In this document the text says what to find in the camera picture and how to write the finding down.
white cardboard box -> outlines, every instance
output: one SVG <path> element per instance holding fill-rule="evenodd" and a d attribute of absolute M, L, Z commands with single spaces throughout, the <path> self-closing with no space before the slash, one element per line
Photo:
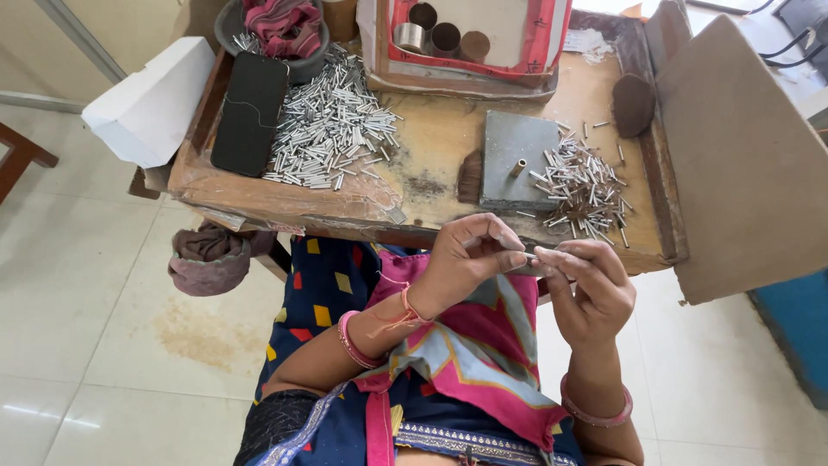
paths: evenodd
<path fill-rule="evenodd" d="M 164 165 L 184 140 L 214 62 L 206 39 L 182 37 L 81 117 L 118 158 L 143 168 Z"/>

hand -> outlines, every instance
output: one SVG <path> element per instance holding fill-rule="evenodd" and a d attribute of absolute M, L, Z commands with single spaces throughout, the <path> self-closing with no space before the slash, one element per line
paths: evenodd
<path fill-rule="evenodd" d="M 496 274 L 526 264 L 526 246 L 492 213 L 474 214 L 440 228 L 426 271 L 408 290 L 422 318 L 434 318 Z"/>
<path fill-rule="evenodd" d="M 535 248 L 546 269 L 555 320 L 573 352 L 615 344 L 633 313 L 635 287 L 621 260 L 604 242 L 564 241 L 556 250 Z M 566 276 L 575 279 L 575 296 Z"/>

forearm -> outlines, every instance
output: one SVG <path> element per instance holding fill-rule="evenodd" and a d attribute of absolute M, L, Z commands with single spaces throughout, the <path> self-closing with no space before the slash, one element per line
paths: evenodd
<path fill-rule="evenodd" d="M 352 344 L 368 358 L 382 357 L 411 335 L 419 324 L 400 325 L 382 330 L 373 337 L 369 335 L 386 327 L 389 320 L 399 318 L 405 312 L 400 294 L 397 293 L 354 315 L 348 321 L 347 328 Z M 284 390 L 286 384 L 327 393 L 339 383 L 348 381 L 363 371 L 365 368 L 354 362 L 345 351 L 339 341 L 337 326 L 334 325 L 291 354 L 273 372 L 262 391 L 262 397 Z"/>
<path fill-rule="evenodd" d="M 611 418 L 623 410 L 621 363 L 615 341 L 572 352 L 566 393 L 575 406 L 594 417 Z M 644 462 L 641 442 L 631 420 L 606 428 L 575 419 L 575 437 L 585 454 L 626 459 L 633 464 Z"/>

pink bangle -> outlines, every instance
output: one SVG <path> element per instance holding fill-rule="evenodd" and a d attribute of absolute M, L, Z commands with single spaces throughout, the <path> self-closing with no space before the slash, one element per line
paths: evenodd
<path fill-rule="evenodd" d="M 623 388 L 624 407 L 620 414 L 609 418 L 594 417 L 586 414 L 584 411 L 578 409 L 578 406 L 575 406 L 566 394 L 566 376 L 567 374 L 564 374 L 564 377 L 561 379 L 561 405 L 574 417 L 596 427 L 617 427 L 627 422 L 629 415 L 633 413 L 633 398 L 629 394 L 627 387 L 621 385 Z"/>
<path fill-rule="evenodd" d="M 366 369 L 376 369 L 380 367 L 382 364 L 385 363 L 385 359 L 370 359 L 365 356 L 357 347 L 354 346 L 354 343 L 351 342 L 350 337 L 348 336 L 348 319 L 351 316 L 358 314 L 359 311 L 348 311 L 347 313 L 343 314 L 342 317 L 339 319 L 339 342 L 342 343 L 342 346 L 345 348 L 345 351 L 348 353 L 348 356 L 354 360 L 360 366 Z"/>

metal cylinder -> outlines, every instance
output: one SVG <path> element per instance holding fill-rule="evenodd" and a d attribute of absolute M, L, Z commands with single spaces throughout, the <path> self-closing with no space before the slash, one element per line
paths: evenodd
<path fill-rule="evenodd" d="M 460 30 L 450 22 L 441 22 L 431 31 L 431 54 L 439 58 L 457 58 L 460 53 Z"/>
<path fill-rule="evenodd" d="M 517 161 L 517 163 L 515 163 L 515 166 L 514 166 L 514 168 L 512 168 L 512 171 L 509 172 L 509 176 L 510 177 L 516 177 L 517 175 L 520 174 L 520 172 L 523 171 L 524 168 L 526 168 L 526 159 L 521 158 L 520 160 Z"/>
<path fill-rule="evenodd" d="M 422 27 L 423 31 L 425 31 L 425 34 L 423 35 L 425 39 L 425 47 L 423 48 L 423 51 L 426 55 L 430 55 L 431 31 L 437 24 L 437 11 L 428 3 L 415 3 L 414 6 L 408 10 L 408 22 L 413 22 L 419 27 Z"/>
<path fill-rule="evenodd" d="M 460 39 L 460 59 L 482 65 L 486 61 L 492 44 L 480 31 L 469 31 Z"/>
<path fill-rule="evenodd" d="M 413 22 L 404 22 L 394 27 L 394 45 L 404 51 L 426 54 L 426 32 Z"/>

